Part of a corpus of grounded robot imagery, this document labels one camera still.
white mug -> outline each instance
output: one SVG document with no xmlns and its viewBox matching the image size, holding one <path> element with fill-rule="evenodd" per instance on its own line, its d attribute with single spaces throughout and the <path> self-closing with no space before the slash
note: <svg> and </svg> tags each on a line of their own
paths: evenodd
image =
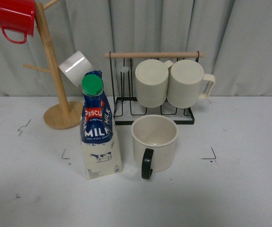
<svg viewBox="0 0 272 227">
<path fill-rule="evenodd" d="M 200 93 L 203 80 L 211 82 L 208 90 Z M 189 108 L 198 98 L 208 98 L 215 84 L 215 76 L 204 74 L 202 66 L 191 60 L 180 60 L 170 69 L 167 99 L 177 108 Z"/>
<path fill-rule="evenodd" d="M 141 176 L 150 179 L 152 172 L 167 169 L 173 162 L 178 137 L 176 123 L 162 115 L 146 115 L 133 122 L 133 154 Z"/>
<path fill-rule="evenodd" d="M 148 59 L 137 65 L 135 70 L 138 102 L 149 108 L 162 105 L 166 99 L 169 67 L 173 62 Z"/>
<path fill-rule="evenodd" d="M 81 84 L 87 72 L 94 70 L 93 65 L 80 51 L 66 59 L 59 68 L 76 87 Z"/>
</svg>

pascual logo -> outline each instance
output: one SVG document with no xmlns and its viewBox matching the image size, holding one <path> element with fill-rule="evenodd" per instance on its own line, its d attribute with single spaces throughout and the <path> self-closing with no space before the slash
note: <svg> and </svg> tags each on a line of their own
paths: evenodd
<svg viewBox="0 0 272 227">
<path fill-rule="evenodd" d="M 102 110 L 101 108 L 86 108 L 85 115 L 87 117 L 87 121 L 93 117 L 102 118 Z"/>
</svg>

wooden rack handle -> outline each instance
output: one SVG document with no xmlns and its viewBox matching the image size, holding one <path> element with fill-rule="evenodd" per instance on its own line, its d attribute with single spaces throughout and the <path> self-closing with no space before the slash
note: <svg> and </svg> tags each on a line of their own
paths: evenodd
<svg viewBox="0 0 272 227">
<path fill-rule="evenodd" d="M 105 58 L 203 58 L 204 53 L 199 52 L 126 52 L 105 53 Z"/>
<path fill-rule="evenodd" d="M 43 10 L 46 10 L 47 8 L 49 8 L 50 6 L 53 6 L 56 2 L 58 2 L 59 0 L 51 0 L 49 1 L 47 4 L 45 4 L 43 6 Z"/>
<path fill-rule="evenodd" d="M 34 65 L 28 65 L 28 64 L 23 64 L 24 67 L 29 68 L 29 69 L 33 69 L 33 70 L 38 70 L 38 71 L 42 71 L 42 72 L 47 72 L 47 73 L 51 73 L 50 70 L 47 69 L 43 69 Z"/>
</svg>

cow illustration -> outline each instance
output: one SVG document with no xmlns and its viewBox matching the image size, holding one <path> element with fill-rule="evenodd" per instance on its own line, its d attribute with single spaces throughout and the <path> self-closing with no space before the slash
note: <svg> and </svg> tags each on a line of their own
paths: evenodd
<svg viewBox="0 0 272 227">
<path fill-rule="evenodd" d="M 90 154 L 90 156 L 95 157 L 97 159 L 97 162 L 105 162 L 105 161 L 109 161 L 109 160 L 112 159 L 112 153 L 111 152 L 108 152 L 108 153 L 105 153 L 105 154 L 102 154 L 102 155 Z"/>
</svg>

red mug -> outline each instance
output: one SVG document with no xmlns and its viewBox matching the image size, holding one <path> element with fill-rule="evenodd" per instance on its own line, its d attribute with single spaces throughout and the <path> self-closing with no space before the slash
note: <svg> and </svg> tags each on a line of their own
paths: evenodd
<svg viewBox="0 0 272 227">
<path fill-rule="evenodd" d="M 23 44 L 27 35 L 34 33 L 35 0 L 0 0 L 0 28 L 5 38 L 15 44 Z M 23 41 L 10 39 L 5 30 L 24 34 Z"/>
</svg>

